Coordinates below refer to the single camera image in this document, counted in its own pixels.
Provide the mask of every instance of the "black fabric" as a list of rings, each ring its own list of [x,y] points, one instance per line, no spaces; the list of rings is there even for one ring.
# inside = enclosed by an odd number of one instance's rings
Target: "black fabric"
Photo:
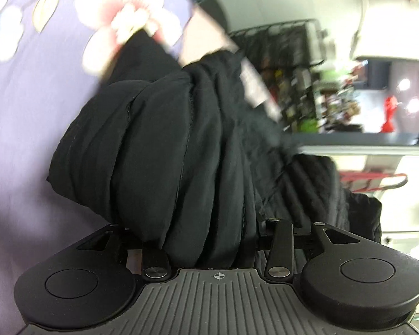
[[[258,221],[349,229],[331,159],[296,154],[291,137],[244,100],[240,54],[181,68],[146,33],[54,153],[53,189],[163,248],[176,266],[261,267]]]
[[[381,202],[365,194],[353,194],[345,189],[350,231],[363,238],[381,243]]]

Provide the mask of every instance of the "red object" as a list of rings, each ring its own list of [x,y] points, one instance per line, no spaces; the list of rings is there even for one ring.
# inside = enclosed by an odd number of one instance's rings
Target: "red object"
[[[385,115],[387,117],[387,120],[382,126],[382,129],[380,130],[380,133],[391,133],[394,132],[394,125],[391,122],[394,113],[397,109],[397,98],[392,96],[385,99]]]
[[[370,187],[373,180],[386,179],[386,178],[398,178],[401,177],[403,180],[400,183],[393,185],[380,186],[378,188]],[[354,190],[353,192],[378,192],[384,190],[398,189],[408,183],[407,174],[385,174],[383,172],[359,172],[359,171],[340,171],[340,180],[342,183],[348,183],[351,185],[355,181],[367,181],[367,185],[361,189]]]
[[[278,103],[279,100],[279,89],[277,86],[271,86],[269,87],[268,91],[272,95],[273,100]]]

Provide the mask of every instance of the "green item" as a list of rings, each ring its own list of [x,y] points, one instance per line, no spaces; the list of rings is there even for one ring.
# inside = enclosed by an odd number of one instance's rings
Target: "green item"
[[[316,119],[304,119],[299,125],[299,131],[305,133],[318,133],[318,121]]]
[[[343,68],[339,70],[324,70],[321,72],[322,82],[336,82],[341,77],[349,74],[349,70]]]

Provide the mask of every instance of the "black plastic device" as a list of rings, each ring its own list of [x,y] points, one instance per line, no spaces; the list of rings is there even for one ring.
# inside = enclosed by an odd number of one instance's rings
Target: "black plastic device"
[[[256,269],[171,268],[128,230],[105,227],[22,274],[21,335],[416,334],[419,261],[325,223],[279,219],[260,230]],[[307,259],[295,273],[294,251]],[[141,250],[141,274],[127,267]]]

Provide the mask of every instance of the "pink flower pattern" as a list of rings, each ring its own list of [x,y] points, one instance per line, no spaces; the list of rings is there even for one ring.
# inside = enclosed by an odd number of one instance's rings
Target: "pink flower pattern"
[[[84,70],[101,75],[121,46],[142,28],[165,48],[172,47],[182,28],[163,4],[164,0],[75,0],[79,20],[96,30],[84,50]]]

